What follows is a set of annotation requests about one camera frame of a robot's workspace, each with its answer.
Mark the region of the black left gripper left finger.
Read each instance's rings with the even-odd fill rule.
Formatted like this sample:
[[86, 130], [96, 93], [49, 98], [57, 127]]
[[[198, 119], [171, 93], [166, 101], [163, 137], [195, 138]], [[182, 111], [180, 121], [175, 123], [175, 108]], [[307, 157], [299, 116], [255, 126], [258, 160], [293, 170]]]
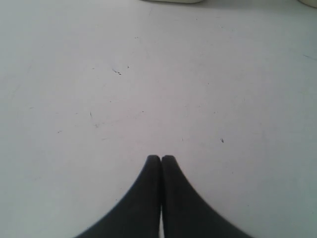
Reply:
[[122, 199], [79, 238], [158, 238], [161, 213], [161, 160], [149, 155]]

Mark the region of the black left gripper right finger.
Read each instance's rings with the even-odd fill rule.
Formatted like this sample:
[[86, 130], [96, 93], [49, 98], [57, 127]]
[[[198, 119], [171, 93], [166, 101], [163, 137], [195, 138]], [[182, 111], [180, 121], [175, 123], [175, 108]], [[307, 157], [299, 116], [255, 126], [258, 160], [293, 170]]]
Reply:
[[161, 160], [162, 221], [166, 238], [249, 238], [213, 210], [184, 176], [174, 156]]

